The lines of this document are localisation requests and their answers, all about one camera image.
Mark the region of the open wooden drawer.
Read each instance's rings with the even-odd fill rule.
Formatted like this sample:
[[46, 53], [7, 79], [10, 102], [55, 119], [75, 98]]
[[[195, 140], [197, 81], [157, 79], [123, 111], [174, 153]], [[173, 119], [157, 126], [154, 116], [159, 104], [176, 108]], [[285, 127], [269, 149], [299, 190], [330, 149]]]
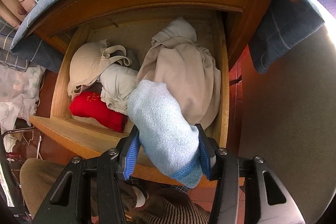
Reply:
[[136, 52], [143, 61], [151, 47], [151, 38], [172, 20], [182, 16], [196, 30], [197, 41], [210, 50], [216, 66], [222, 72], [221, 106], [219, 113], [206, 129], [218, 145], [226, 147], [229, 124], [229, 66], [222, 15], [220, 12], [196, 9], [151, 9], [114, 14], [83, 24], [76, 28], [68, 45], [55, 84], [49, 118], [32, 116], [32, 124], [56, 142], [83, 158], [101, 155], [128, 135], [132, 123], [128, 122], [124, 133], [112, 131], [74, 119], [70, 113], [71, 98], [67, 94], [70, 81], [70, 62], [74, 53], [86, 42], [107, 40], [121, 44]]

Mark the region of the plaid slipper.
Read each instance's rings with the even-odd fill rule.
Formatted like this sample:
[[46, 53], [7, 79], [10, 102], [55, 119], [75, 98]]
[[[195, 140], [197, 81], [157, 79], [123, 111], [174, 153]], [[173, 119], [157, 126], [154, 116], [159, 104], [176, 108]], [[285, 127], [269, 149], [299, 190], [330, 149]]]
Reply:
[[186, 186], [162, 184], [159, 182], [152, 182], [152, 181], [143, 180], [143, 179], [132, 177], [132, 176], [128, 180], [126, 180], [126, 183], [131, 186], [136, 186], [141, 190], [148, 191], [149, 193], [155, 192], [156, 190], [159, 190], [159, 189], [165, 189], [165, 188], [175, 189], [178, 192], [185, 193], [185, 194], [187, 194], [190, 190], [190, 188]]

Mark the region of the pale blue white garment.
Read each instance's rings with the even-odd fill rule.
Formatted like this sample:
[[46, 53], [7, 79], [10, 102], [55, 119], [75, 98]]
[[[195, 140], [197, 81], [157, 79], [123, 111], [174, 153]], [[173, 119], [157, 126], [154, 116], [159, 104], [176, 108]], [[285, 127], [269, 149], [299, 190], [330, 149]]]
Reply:
[[138, 71], [112, 64], [100, 76], [102, 84], [101, 101], [107, 108], [127, 115], [127, 101], [137, 87]]

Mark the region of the beige garment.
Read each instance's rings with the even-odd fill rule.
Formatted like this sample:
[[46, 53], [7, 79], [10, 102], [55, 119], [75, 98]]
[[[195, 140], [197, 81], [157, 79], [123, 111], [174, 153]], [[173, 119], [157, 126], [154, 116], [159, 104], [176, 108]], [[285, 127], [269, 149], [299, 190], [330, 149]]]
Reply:
[[179, 17], [152, 37], [137, 80], [165, 83], [189, 124], [208, 128], [221, 102], [221, 71], [197, 33]]

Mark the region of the white floral fabric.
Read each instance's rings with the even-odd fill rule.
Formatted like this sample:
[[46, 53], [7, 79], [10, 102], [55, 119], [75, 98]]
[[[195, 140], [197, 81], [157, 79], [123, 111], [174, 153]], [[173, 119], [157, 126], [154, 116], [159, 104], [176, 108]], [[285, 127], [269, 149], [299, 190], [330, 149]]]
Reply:
[[37, 111], [39, 87], [45, 68], [37, 65], [25, 72], [1, 65], [1, 131], [14, 129], [18, 118], [30, 125], [30, 116]]

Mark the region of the grey plaid bedding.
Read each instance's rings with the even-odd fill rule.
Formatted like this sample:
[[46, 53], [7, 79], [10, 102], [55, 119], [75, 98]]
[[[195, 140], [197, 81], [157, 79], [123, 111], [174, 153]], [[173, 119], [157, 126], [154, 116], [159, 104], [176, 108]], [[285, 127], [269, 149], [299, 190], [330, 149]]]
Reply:
[[0, 22], [0, 62], [2, 65], [6, 65], [8, 68], [16, 71], [25, 72], [29, 67], [29, 61], [26, 59], [13, 55], [10, 51], [10, 47], [16, 33], [16, 30], [9, 25], [3, 18]]

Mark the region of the clear acrylic chair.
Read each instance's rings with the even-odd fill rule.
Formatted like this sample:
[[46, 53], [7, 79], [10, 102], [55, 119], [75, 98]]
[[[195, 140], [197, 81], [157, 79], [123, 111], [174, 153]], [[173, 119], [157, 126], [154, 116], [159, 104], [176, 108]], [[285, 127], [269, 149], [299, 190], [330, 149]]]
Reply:
[[43, 133], [36, 127], [20, 128], [7, 130], [2, 133], [1, 138], [5, 147], [5, 159], [9, 161], [17, 161], [23, 163], [26, 158], [22, 155], [22, 151], [14, 151], [14, 147], [18, 145], [33, 146], [36, 149], [36, 158], [43, 159], [41, 155]]

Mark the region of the cream knitted bra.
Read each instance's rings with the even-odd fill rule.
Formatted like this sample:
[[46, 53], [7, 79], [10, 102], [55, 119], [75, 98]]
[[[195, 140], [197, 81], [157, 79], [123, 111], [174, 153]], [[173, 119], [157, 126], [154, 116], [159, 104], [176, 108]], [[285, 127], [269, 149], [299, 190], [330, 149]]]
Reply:
[[71, 59], [68, 96], [74, 99], [114, 63], [125, 67], [132, 65], [124, 46], [110, 46], [106, 39], [83, 44]]

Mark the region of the red underwear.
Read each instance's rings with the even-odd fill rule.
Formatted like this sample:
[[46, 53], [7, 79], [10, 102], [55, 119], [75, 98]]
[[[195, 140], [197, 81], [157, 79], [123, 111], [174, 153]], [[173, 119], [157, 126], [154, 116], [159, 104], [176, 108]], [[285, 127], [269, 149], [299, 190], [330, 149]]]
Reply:
[[69, 106], [72, 115], [80, 118], [93, 118], [101, 125], [117, 132], [123, 132], [127, 116], [109, 109], [96, 92], [82, 92]]

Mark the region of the beige leaf pattern curtain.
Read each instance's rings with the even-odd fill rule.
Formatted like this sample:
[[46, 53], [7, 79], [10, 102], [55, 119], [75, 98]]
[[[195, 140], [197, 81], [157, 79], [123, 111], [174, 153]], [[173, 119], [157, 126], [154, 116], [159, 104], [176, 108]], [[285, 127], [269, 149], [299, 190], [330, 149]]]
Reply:
[[35, 5], [34, 0], [1, 0], [1, 18], [17, 30]]

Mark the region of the light blue towel underwear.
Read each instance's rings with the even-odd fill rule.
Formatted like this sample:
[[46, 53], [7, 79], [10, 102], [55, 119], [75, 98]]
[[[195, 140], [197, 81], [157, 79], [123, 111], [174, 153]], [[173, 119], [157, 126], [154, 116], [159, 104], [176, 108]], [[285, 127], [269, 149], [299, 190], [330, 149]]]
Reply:
[[155, 167], [188, 188], [196, 187], [203, 176], [199, 130], [185, 120], [166, 84], [140, 81], [129, 96], [127, 110]]

